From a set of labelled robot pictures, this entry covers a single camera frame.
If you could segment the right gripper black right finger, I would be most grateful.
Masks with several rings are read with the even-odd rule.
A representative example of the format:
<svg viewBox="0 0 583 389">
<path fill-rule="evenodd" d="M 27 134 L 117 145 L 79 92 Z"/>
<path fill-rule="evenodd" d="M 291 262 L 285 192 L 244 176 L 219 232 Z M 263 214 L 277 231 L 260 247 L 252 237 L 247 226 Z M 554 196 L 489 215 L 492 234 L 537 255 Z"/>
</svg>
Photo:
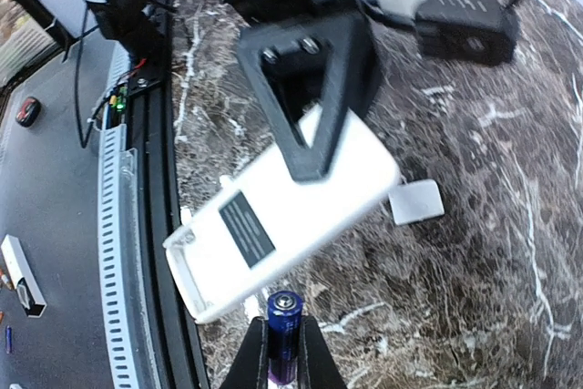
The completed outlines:
<svg viewBox="0 0 583 389">
<path fill-rule="evenodd" d="M 303 389 L 346 389 L 322 331 L 313 316 L 302 319 L 297 364 L 298 387 Z"/>
</svg>

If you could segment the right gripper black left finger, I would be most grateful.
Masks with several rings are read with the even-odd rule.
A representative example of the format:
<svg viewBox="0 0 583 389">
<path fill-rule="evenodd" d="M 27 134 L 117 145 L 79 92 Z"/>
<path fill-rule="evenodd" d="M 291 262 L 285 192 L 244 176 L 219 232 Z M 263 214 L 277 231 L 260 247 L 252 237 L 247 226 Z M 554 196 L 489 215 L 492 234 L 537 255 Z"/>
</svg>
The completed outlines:
<svg viewBox="0 0 583 389">
<path fill-rule="evenodd" d="M 266 389 L 268 387 L 268 323 L 251 320 L 240 348 L 220 389 Z"/>
</svg>

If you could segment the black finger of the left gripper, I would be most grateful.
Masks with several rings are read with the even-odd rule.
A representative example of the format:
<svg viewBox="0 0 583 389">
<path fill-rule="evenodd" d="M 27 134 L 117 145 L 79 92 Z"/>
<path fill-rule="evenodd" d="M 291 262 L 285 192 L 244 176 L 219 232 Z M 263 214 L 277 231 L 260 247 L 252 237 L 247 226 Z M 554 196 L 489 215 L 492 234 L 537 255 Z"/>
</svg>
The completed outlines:
<svg viewBox="0 0 583 389">
<path fill-rule="evenodd" d="M 291 178 L 323 179 L 348 112 L 364 117 L 378 91 L 368 19 L 341 13 L 248 27 L 237 58 Z"/>
</svg>

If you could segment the blue battery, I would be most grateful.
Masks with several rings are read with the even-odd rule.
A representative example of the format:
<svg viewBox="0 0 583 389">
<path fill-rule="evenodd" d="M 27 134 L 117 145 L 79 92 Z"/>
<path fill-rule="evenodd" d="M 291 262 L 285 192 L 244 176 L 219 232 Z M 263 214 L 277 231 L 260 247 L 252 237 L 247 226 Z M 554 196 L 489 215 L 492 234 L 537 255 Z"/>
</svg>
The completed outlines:
<svg viewBox="0 0 583 389">
<path fill-rule="evenodd" d="M 269 378 L 277 385 L 296 378 L 302 306 L 302 298 L 295 292 L 275 292 L 268 299 Z"/>
</svg>

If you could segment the white battery cover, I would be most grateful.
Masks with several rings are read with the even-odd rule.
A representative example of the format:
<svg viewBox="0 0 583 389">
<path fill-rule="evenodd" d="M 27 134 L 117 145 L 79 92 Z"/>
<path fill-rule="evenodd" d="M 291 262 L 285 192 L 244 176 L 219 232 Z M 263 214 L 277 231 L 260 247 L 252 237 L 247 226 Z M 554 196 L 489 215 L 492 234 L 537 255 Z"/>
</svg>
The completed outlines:
<svg viewBox="0 0 583 389">
<path fill-rule="evenodd" d="M 433 179 L 422 179 L 393 188 L 389 193 L 389 204 L 398 226 L 445 214 L 439 187 Z"/>
</svg>

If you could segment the white remote control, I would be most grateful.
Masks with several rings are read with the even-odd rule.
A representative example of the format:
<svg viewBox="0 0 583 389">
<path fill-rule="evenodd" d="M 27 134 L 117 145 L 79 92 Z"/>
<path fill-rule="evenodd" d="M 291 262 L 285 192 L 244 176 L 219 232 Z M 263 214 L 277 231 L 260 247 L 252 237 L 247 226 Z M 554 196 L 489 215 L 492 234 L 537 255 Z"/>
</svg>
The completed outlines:
<svg viewBox="0 0 583 389">
<path fill-rule="evenodd" d="M 164 241 L 172 278 L 198 324 L 214 322 L 354 225 L 400 179 L 352 111 L 329 173 L 294 181 L 271 144 Z"/>
</svg>

